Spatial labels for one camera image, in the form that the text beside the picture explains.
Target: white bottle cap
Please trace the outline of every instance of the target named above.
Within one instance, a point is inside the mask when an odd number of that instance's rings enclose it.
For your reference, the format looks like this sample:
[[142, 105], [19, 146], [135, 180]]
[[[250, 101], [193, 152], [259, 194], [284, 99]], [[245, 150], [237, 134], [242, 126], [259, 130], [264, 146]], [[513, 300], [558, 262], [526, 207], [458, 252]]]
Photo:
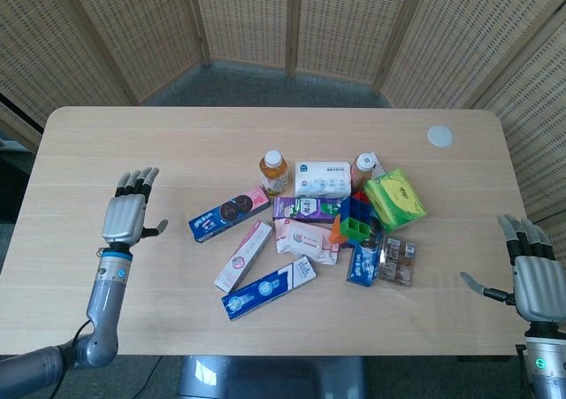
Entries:
[[283, 160], [283, 157], [281, 157], [281, 153], [277, 150], [269, 150], [265, 153], [265, 164], [271, 169], [279, 167], [281, 160]]
[[362, 153], [356, 160], [356, 166], [362, 172], [369, 172], [377, 163], [371, 153]]
[[437, 147], [447, 147], [452, 143], [452, 131], [442, 125], [434, 125], [428, 130], [428, 141]]

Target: floor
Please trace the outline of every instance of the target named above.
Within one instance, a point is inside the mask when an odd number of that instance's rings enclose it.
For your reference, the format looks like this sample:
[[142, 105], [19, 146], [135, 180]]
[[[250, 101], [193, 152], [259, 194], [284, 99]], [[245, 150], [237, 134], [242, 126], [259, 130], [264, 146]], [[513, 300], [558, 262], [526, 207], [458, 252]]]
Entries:
[[[281, 71], [229, 63], [186, 73], [145, 105], [387, 107], [364, 86], [306, 75], [291, 80]], [[34, 162], [27, 153], [0, 153], [0, 158], [27, 173]], [[0, 219], [0, 269], [12, 230], [13, 224]], [[130, 398], [144, 384], [157, 358], [119, 356], [106, 368], [69, 372], [57, 398]], [[137, 397], [174, 397], [179, 373], [180, 357], [165, 357]], [[368, 357], [366, 378], [371, 399], [507, 399], [519, 394], [515, 357]], [[28, 397], [45, 398], [49, 392], [45, 389]]]

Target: purple snack box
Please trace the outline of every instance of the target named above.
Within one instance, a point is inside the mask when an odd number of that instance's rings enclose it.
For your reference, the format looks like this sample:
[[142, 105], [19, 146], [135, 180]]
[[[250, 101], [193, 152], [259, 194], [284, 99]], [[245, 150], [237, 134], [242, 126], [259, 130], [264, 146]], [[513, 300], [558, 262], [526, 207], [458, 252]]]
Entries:
[[294, 219], [307, 223], [332, 224], [340, 215], [343, 198], [294, 198], [275, 197], [273, 220]]

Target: wicker room divider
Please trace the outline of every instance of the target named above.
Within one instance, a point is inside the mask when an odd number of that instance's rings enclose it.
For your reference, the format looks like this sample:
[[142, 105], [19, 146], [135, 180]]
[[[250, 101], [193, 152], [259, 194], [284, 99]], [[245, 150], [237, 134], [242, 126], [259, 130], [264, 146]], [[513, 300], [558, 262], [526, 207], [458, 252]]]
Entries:
[[565, 1], [0, 0], [17, 109], [0, 106], [0, 129], [35, 150], [57, 107], [138, 105], [219, 59], [358, 82], [394, 107], [483, 108], [564, 250]]

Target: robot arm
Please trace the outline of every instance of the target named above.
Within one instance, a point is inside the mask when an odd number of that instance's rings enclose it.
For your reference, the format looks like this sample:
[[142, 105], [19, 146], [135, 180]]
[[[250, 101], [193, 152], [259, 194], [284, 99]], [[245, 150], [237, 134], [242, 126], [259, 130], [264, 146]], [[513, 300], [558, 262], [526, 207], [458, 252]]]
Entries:
[[141, 238], [157, 236], [167, 227], [143, 227], [151, 186], [159, 170], [125, 173], [111, 199], [104, 221], [108, 247], [99, 250], [100, 262], [88, 303], [92, 334], [66, 344], [38, 349], [0, 362], [0, 397], [12, 399], [60, 382], [67, 369], [108, 365], [118, 353], [117, 327], [133, 255], [130, 248]]
[[517, 313], [531, 324], [525, 332], [526, 348], [517, 347], [531, 387], [524, 397], [559, 399], [566, 397], [566, 334], [559, 324], [566, 322], [566, 272], [555, 260], [547, 234], [528, 219], [499, 216], [511, 271], [513, 293], [486, 288], [468, 273], [461, 272], [468, 286], [500, 302], [516, 306]]

